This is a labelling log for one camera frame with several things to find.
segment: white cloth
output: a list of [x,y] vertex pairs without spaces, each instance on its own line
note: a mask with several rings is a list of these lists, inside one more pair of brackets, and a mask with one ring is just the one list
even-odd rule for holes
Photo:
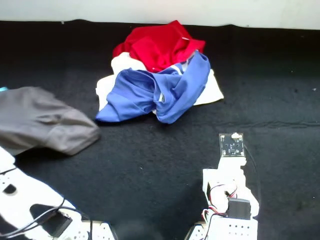
[[[96,84],[95,92],[99,97],[99,111],[108,104],[107,95],[114,88],[119,72],[129,68],[133,70],[147,70],[141,61],[131,58],[128,52],[123,52],[119,56],[114,57],[111,61],[111,67],[114,74],[100,79]],[[220,91],[214,71],[211,69],[205,89],[194,103],[194,106],[213,103],[223,98],[224,95]]]

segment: fabric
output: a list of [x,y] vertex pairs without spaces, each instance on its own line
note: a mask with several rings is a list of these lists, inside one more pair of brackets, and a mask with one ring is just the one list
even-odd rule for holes
[[113,50],[113,57],[129,52],[150,72],[160,72],[186,61],[195,50],[203,52],[206,42],[193,39],[177,21],[167,25],[137,27]]
[[[108,104],[107,95],[114,88],[116,83],[116,77],[120,71],[129,68],[132,68],[133,70],[146,70],[144,64],[141,61],[131,58],[128,52],[123,52],[119,56],[114,57],[111,61],[111,67],[114,74],[101,78],[96,83],[95,93],[98,95],[99,98],[99,111],[101,111]],[[202,104],[209,104],[221,100],[223,98],[224,95],[220,91],[217,80],[215,78],[214,71],[211,69],[205,88],[193,105],[196,106]]]
[[7,91],[8,88],[6,86],[0,87],[0,92]]
[[96,84],[95,93],[99,97],[99,111],[107,105],[107,95],[114,88],[119,72],[130,68],[133,70],[147,70],[141,61],[130,57],[128,52],[122,52],[119,56],[114,57],[111,61],[111,67],[113,74],[100,79]]
[[104,122],[120,122],[156,110],[162,123],[172,124],[198,99],[210,72],[206,56],[195,52],[186,70],[173,65],[159,73],[126,69],[115,80],[108,104],[97,114]]
[[12,155],[46,147],[74,155],[99,138],[82,112],[38,87],[0,92],[0,146]]

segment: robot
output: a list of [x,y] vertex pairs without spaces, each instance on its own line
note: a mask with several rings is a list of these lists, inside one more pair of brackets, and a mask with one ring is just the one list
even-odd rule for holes
[[246,187],[241,169],[247,163],[245,149],[248,152],[243,134],[222,133],[219,142],[218,168],[203,169],[202,191],[208,203],[208,209],[202,211],[204,222],[196,223],[185,240],[257,240],[258,221],[254,217],[259,203]]
[[[0,238],[24,235],[31,240],[116,240],[106,222],[82,220],[84,215],[47,184],[26,175],[15,166],[15,159],[0,147],[0,215],[17,228],[0,233]],[[47,206],[41,217],[32,216],[33,206]],[[56,219],[50,233],[43,224]]]
[[[221,158],[217,169],[203,169],[208,208],[204,222],[196,223],[185,240],[257,240],[259,203],[246,187],[241,166],[246,164],[243,134],[219,135]],[[15,159],[0,147],[0,215],[17,228],[0,238],[24,235],[31,240],[118,240],[107,222],[82,220],[84,213],[50,186],[26,175]],[[31,208],[47,210],[33,216]],[[58,219],[53,229],[45,223]]]

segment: black carpet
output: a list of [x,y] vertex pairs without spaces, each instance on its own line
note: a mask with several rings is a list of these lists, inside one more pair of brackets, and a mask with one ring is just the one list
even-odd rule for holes
[[[96,82],[112,73],[113,48],[136,26],[0,22],[0,87],[40,86],[94,118]],[[320,31],[186,28],[206,40],[223,101],[192,107],[171,125],[152,114],[104,124],[78,155],[32,150],[18,167],[95,220],[117,229],[133,221],[182,240],[206,207],[202,169],[218,165],[218,134],[238,131],[261,178],[258,240],[318,240]],[[245,174],[256,194],[250,164]]]

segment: black wire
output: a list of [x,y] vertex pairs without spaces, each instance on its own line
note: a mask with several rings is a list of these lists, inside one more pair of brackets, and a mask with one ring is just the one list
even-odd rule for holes
[[243,144],[246,152],[248,153],[249,157],[251,158],[251,163],[253,165],[254,171],[255,171],[255,176],[256,176],[256,187],[257,187],[257,191],[258,191],[258,203],[259,205],[261,205],[261,201],[262,201],[262,197],[261,197],[261,181],[260,181],[260,176],[257,170],[257,164],[256,161],[254,159],[254,157],[252,156],[251,152],[249,151],[249,149],[247,148],[247,146],[245,144]]
[[[79,213],[82,217],[85,217],[85,218],[87,218],[87,220],[90,221],[89,240],[92,240],[93,221],[89,218],[88,215],[86,215],[86,214],[83,213],[82,211],[77,210],[77,209],[72,208],[72,207],[63,206],[64,202],[65,202],[65,198],[63,198],[63,201],[62,201],[62,203],[61,203],[59,206],[53,207],[52,209],[50,209],[50,210],[49,210],[47,213],[45,213],[44,215],[40,214],[38,217],[36,217],[32,222],[30,222],[29,224],[27,224],[25,227],[19,229],[18,231],[15,230],[15,231],[13,231],[13,232],[1,234],[2,236],[0,236],[0,237],[5,237],[5,238],[7,238],[7,237],[10,237],[10,236],[13,236],[13,235],[18,235],[18,234],[21,234],[21,233],[25,233],[25,232],[27,232],[27,231],[30,231],[30,230],[32,230],[32,229],[34,229],[34,228],[36,228],[36,227],[44,224],[46,221],[48,221],[48,220],[53,216],[53,214],[55,214],[55,213],[56,213],[57,211],[59,211],[60,209],[66,209],[66,210],[71,210],[71,211],[77,212],[77,213]],[[32,227],[29,227],[29,226],[31,226],[32,224],[34,224],[39,217],[42,218],[42,217],[44,217],[44,216],[47,215],[47,214],[50,214],[50,216],[48,216],[45,220],[41,221],[41,223],[37,223],[36,225],[34,225],[34,226],[32,226]]]
[[210,217],[209,224],[208,224],[208,230],[206,231],[206,234],[205,234],[205,236],[204,236],[204,238],[203,238],[202,240],[206,240],[206,238],[208,237],[212,217],[213,217],[213,216],[216,216],[216,215],[221,216],[221,217],[225,217],[224,215],[217,214],[217,213],[212,214],[211,217]]
[[[20,233],[25,233],[25,232],[27,232],[27,231],[30,231],[30,230],[32,230],[32,229],[34,229],[34,228],[36,228],[36,227],[44,224],[46,221],[48,221],[48,220],[59,210],[59,208],[62,207],[62,205],[65,203],[65,200],[66,200],[66,199],[63,198],[63,201],[62,201],[62,203],[61,203],[59,206],[51,208],[51,209],[50,209],[47,213],[45,213],[45,214],[43,214],[43,213],[40,214],[40,215],[37,216],[33,221],[31,221],[29,224],[27,224],[27,225],[24,226],[23,228],[20,228],[20,229],[17,229],[17,230],[14,230],[14,231],[12,231],[12,232],[8,232],[8,233],[5,233],[5,234],[1,234],[1,235],[2,235],[1,237],[6,237],[6,238],[7,238],[7,237],[10,237],[10,236],[12,236],[12,235],[18,235],[18,234],[20,234]],[[50,215],[49,215],[45,220],[41,221],[41,223],[37,223],[36,225],[30,227],[32,224],[34,224],[34,223],[37,221],[37,219],[40,219],[40,218],[44,217],[44,216],[47,215],[47,214],[50,214]]]

